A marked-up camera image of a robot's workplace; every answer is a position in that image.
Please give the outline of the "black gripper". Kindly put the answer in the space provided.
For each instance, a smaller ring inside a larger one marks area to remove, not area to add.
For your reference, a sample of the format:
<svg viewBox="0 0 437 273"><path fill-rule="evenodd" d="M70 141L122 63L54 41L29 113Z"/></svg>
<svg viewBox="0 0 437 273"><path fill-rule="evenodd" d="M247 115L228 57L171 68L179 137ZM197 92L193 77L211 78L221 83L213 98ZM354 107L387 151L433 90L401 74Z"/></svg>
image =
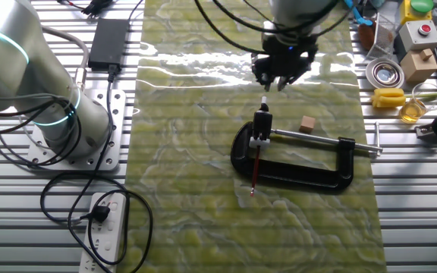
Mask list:
<svg viewBox="0 0 437 273"><path fill-rule="evenodd" d="M308 36L299 39L295 45L286 45L276 36L263 37L263 50L266 52L266 57L261 58L258 54L252 54L251 58L251 68L256 81L260 82L268 92L274 79L280 77L278 91L282 91L310 70L318 51L316 41L316 37Z"/></svg>

